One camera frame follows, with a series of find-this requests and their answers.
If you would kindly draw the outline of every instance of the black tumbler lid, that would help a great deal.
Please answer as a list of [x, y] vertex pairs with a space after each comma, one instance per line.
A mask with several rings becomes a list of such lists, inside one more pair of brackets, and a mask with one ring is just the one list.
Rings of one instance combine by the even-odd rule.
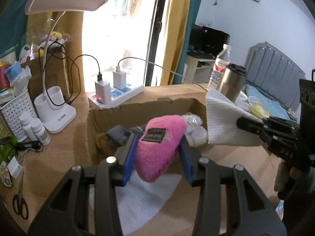
[[239, 66], [239, 65], [236, 65], [236, 64], [229, 64], [227, 65], [227, 67], [229, 70], [231, 70], [232, 72], [238, 74], [238, 75], [241, 75], [241, 76], [244, 76], [244, 77], [247, 77], [247, 72], [246, 72], [246, 68], [245, 67], [242, 67], [242, 66]]

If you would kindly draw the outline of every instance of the yellow curtain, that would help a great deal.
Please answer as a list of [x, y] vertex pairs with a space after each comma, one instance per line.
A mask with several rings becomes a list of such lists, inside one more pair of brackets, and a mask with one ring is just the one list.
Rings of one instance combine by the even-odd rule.
[[[44, 26], [48, 18], [55, 18], [56, 13], [39, 13], [29, 15], [27, 20], [27, 28], [36, 29], [36, 26]], [[58, 25], [69, 34], [72, 41], [67, 43], [68, 55], [74, 59], [76, 56], [82, 54], [82, 24], [83, 24], [83, 12], [67, 11], [59, 20]], [[84, 79], [83, 79], [83, 65], [82, 57], [76, 60], [76, 64], [80, 69], [81, 89], [84, 91]], [[70, 75], [70, 63], [68, 61], [68, 75]], [[72, 74], [73, 77], [73, 91], [79, 92], [80, 82], [77, 73]]]
[[[190, 0], [169, 0], [166, 14], [166, 39], [163, 67], [176, 71], [185, 39]], [[172, 84], [174, 74], [162, 70], [161, 85]]]

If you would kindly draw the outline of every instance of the white bottle cap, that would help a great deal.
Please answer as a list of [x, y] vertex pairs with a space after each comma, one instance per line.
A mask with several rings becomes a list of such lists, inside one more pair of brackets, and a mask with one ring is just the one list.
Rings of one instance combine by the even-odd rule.
[[39, 118], [36, 118], [36, 119], [32, 120], [32, 122], [31, 122], [31, 129], [34, 132], [40, 131], [42, 126], [43, 126], [43, 124], [42, 124], [42, 122], [40, 121]]
[[32, 120], [32, 116], [31, 116], [31, 113], [29, 111], [24, 111], [20, 115], [20, 121], [21, 121], [22, 125], [29, 124], [31, 122], [31, 120]]
[[227, 51], [231, 51], [232, 47], [230, 45], [223, 44], [223, 49], [225, 49]]

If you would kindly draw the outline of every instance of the bed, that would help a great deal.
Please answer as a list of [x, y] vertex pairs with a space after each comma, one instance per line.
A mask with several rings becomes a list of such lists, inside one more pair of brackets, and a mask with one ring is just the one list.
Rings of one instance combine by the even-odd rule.
[[279, 114], [298, 109], [299, 80], [305, 79], [305, 73], [280, 50], [268, 42], [259, 43], [249, 49], [245, 67], [246, 94], [256, 95], [273, 116], [288, 119]]

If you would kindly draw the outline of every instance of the desk lamp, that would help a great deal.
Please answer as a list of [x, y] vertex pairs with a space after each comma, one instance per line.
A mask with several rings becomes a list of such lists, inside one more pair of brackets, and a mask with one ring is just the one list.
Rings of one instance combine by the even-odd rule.
[[47, 39], [43, 56], [43, 93], [35, 98], [34, 104], [37, 113], [45, 128], [53, 134], [64, 129], [76, 116], [74, 107], [65, 103], [59, 86], [53, 86], [46, 90], [46, 56], [48, 41], [51, 32], [55, 28], [58, 20], [66, 11], [95, 11], [108, 0], [28, 0], [25, 5], [25, 14], [32, 15], [42, 12], [58, 11], [56, 19], [51, 24], [47, 33]]

